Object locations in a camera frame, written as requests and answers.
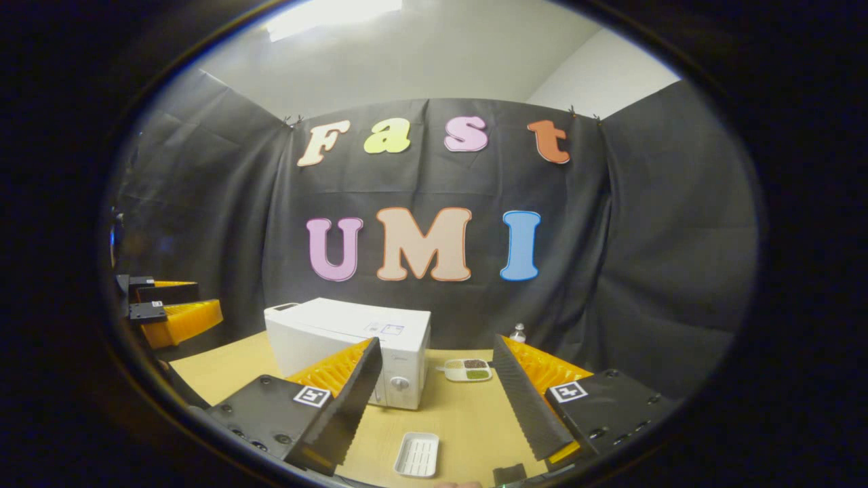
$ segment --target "water bottle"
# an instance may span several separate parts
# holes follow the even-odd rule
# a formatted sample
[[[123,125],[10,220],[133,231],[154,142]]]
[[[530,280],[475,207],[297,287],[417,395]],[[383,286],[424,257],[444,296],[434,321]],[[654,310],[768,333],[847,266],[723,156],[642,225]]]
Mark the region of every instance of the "water bottle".
[[[524,342],[525,336],[523,331],[524,324],[516,324],[516,330],[513,331],[512,334],[510,334],[510,339],[514,340],[515,342]]]

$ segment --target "blue letter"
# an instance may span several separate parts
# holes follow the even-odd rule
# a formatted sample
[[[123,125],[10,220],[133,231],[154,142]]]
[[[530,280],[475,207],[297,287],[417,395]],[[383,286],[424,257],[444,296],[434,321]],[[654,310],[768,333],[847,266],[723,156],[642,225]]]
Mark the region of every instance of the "blue letter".
[[[503,214],[503,223],[510,227],[510,257],[500,270],[504,280],[532,280],[539,274],[534,266],[534,239],[541,220],[537,212],[510,210]]]

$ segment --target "black cloth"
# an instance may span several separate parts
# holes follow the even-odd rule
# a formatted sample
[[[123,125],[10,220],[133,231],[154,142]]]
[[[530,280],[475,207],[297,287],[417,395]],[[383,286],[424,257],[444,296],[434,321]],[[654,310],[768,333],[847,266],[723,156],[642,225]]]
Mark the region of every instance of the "black cloth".
[[[445,124],[478,115],[488,146],[453,153]],[[403,117],[411,145],[367,154],[371,127]],[[351,121],[316,165],[296,163],[312,127]],[[570,162],[546,162],[527,125],[567,133]],[[118,208],[118,267],[196,280],[225,321],[175,350],[197,353],[262,331],[262,310],[317,297],[431,310],[431,347],[489,348],[527,326],[529,343],[592,370],[619,367],[681,396],[726,350],[750,292],[756,221],[746,157],[678,82],[598,121],[544,107],[476,99],[385,102],[283,123],[210,75],[183,76],[130,143]],[[382,208],[410,209],[423,232],[438,211],[468,208],[466,281],[384,281]],[[506,281],[503,214],[537,212],[533,280]],[[344,217],[365,222],[347,281],[316,275],[306,223],[332,221],[340,263]]]

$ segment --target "microwave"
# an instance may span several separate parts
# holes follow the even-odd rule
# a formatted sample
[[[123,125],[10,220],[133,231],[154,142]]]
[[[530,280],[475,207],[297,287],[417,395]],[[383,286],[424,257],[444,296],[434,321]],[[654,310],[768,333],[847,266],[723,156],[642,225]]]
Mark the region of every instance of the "microwave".
[[[286,377],[370,337],[383,370],[368,403],[417,410],[427,373],[431,312],[317,298],[265,310],[268,341]]]

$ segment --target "table surface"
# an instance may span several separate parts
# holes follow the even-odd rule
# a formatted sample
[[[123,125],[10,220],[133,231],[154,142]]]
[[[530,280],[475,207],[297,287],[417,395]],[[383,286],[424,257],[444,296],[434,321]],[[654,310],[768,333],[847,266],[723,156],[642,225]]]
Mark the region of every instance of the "table surface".
[[[336,474],[380,486],[431,488],[440,481],[494,486],[495,468],[524,464],[528,477],[546,472],[534,459],[495,370],[488,381],[456,383],[435,369],[447,359],[491,360],[492,351],[429,349],[427,380],[417,411],[368,405]],[[265,332],[172,361],[175,371],[209,404],[221,402],[261,374],[283,377]],[[407,432],[440,438],[437,472],[408,478],[394,471]]]

